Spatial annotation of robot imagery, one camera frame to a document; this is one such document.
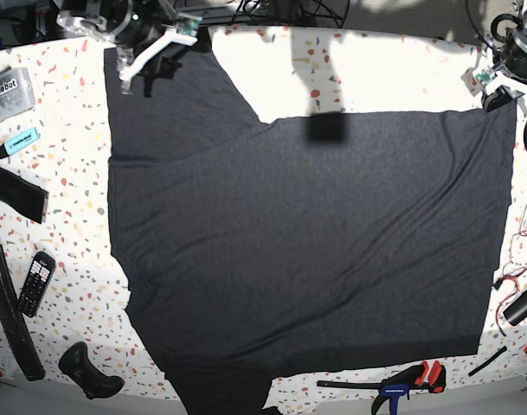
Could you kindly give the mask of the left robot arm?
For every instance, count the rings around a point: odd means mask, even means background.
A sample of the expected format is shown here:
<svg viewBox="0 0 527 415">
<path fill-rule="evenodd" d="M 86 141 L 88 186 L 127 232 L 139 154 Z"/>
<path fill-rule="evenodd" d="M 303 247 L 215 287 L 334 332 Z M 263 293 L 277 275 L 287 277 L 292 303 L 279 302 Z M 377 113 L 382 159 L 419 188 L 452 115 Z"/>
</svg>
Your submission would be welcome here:
<svg viewBox="0 0 527 415">
<path fill-rule="evenodd" d="M 514 10 L 496 16 L 488 34 L 478 34 L 475 66 L 462 75 L 469 93 L 481 95 L 487 112 L 527 99 L 527 1 L 516 1 Z"/>
</svg>

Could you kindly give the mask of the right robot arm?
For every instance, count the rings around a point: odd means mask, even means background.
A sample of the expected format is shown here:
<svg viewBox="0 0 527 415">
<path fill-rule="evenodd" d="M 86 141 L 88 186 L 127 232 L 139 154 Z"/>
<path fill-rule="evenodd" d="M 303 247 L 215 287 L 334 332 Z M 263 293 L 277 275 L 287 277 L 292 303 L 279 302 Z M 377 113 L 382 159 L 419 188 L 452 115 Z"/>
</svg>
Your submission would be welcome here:
<svg viewBox="0 0 527 415">
<path fill-rule="evenodd" d="M 180 67 L 164 50 L 172 43 L 193 46 L 201 26 L 200 16 L 176 10 L 172 1 L 50 1 L 40 29 L 48 39 L 87 36 L 115 47 L 121 92 L 130 94 L 140 76 L 150 97 L 154 81 L 170 79 Z"/>
</svg>

